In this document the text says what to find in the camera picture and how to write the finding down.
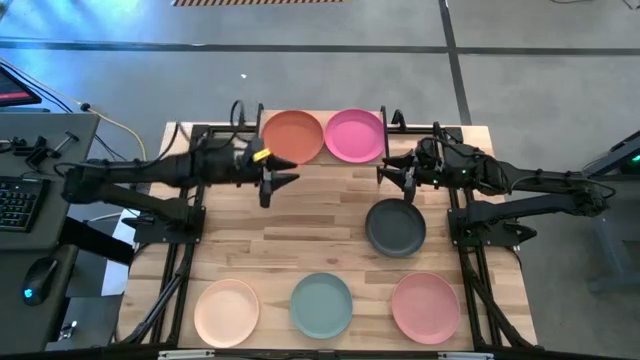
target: gray floor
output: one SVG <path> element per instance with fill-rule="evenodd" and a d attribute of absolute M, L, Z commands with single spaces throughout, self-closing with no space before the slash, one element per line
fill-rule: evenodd
<path fill-rule="evenodd" d="M 342 5 L 172 8 L 169 1 L 14 0 L 3 36 L 227 44 L 444 45 L 436 0 Z M 459 46 L 640 47 L 640 12 L 617 0 L 449 0 Z M 401 108 L 408 121 L 459 124 L 446 55 L 131 53 L 0 50 L 55 88 L 138 131 L 150 153 L 163 124 L 225 120 L 236 98 L 270 108 Z M 579 170 L 640 128 L 638 57 L 461 56 L 471 119 L 490 126 L 500 159 Z M 99 133 L 125 156 L 132 138 Z M 92 155 L 103 157 L 99 147 Z M 88 218 L 104 206 L 74 207 Z M 640 357 L 640 291 L 592 295 L 602 275 L 589 219 L 527 219 L 539 235 L 522 249 L 540 344 Z"/>

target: warning stripe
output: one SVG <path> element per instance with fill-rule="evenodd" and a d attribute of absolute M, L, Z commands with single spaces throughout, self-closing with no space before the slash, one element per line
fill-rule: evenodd
<path fill-rule="evenodd" d="M 173 6 L 283 5 L 341 3 L 349 0 L 173 0 Z"/>

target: light blue plate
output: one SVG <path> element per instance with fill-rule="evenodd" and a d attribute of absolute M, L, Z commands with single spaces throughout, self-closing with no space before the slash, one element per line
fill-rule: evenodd
<path fill-rule="evenodd" d="M 314 339 L 328 339 L 347 328 L 353 315 L 351 292 L 339 277 L 316 273 L 302 279 L 291 295 L 296 327 Z"/>

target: dark gray plate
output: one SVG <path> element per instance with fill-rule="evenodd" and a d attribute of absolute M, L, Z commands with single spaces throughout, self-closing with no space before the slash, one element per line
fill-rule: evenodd
<path fill-rule="evenodd" d="M 420 211 L 400 199 L 386 199 L 375 204 L 367 214 L 365 226 L 373 247 L 395 257 L 418 251 L 427 234 Z"/>

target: wooden tabletop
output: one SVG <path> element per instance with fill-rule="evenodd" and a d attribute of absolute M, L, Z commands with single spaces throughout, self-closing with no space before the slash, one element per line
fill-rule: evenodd
<path fill-rule="evenodd" d="M 183 123 L 191 131 L 194 123 Z M 174 124 L 165 129 L 163 148 Z M 463 126 L 466 143 L 493 154 L 485 126 Z M 392 155 L 413 148 L 424 135 L 390 135 Z M 178 136 L 171 153 L 185 151 Z M 320 155 L 327 158 L 326 148 Z M 385 198 L 401 198 L 388 180 L 378 186 L 373 165 L 350 165 L 339 160 L 304 165 L 295 170 L 300 179 L 279 190 L 271 208 L 262 209 L 253 186 L 213 186 L 206 190 L 207 218 L 202 242 L 196 247 L 185 304 L 179 345 L 209 347 L 193 322 L 200 294 L 216 280 L 246 282 L 260 300 L 260 319 L 253 334 L 238 348 L 349 349 L 349 350 L 470 350 L 471 331 L 457 251 L 446 225 L 448 192 L 430 186 L 418 189 L 414 204 L 427 223 L 427 239 L 409 258 L 389 258 L 374 250 L 364 234 L 365 216 Z M 154 184 L 151 195 L 169 198 L 178 190 Z M 493 202 L 503 197 L 477 199 Z M 119 330 L 126 336 L 148 312 L 158 296 L 167 246 L 151 245 L 136 259 L 120 310 Z M 515 256 L 505 249 L 486 249 L 496 302 L 525 339 L 536 343 L 522 274 Z M 393 321 L 389 300 L 395 284 L 416 271 L 436 273 L 454 288 L 462 316 L 456 333 L 446 342 L 427 346 L 406 337 Z M 353 295 L 354 315 L 347 329 L 328 340 L 311 339 L 299 332 L 289 315 L 295 285 L 314 272 L 339 276 Z M 174 302 L 165 318 L 166 336 Z M 478 309 L 485 339 L 489 338 L 482 302 Z"/>

